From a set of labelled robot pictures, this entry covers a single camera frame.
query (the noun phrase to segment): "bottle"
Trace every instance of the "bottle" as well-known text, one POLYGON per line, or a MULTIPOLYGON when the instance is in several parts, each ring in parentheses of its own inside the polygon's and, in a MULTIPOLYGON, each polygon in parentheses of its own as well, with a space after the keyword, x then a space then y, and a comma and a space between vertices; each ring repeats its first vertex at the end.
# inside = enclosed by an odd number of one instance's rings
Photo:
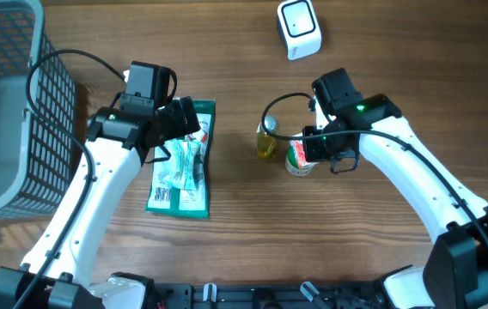
MULTIPOLYGON (((271 133, 277 133, 278 123, 273 116, 265 117, 265 126, 271 133)), ((277 140, 268 136, 261 124, 258 126, 258 156, 260 158, 271 157, 277 148, 277 140)))

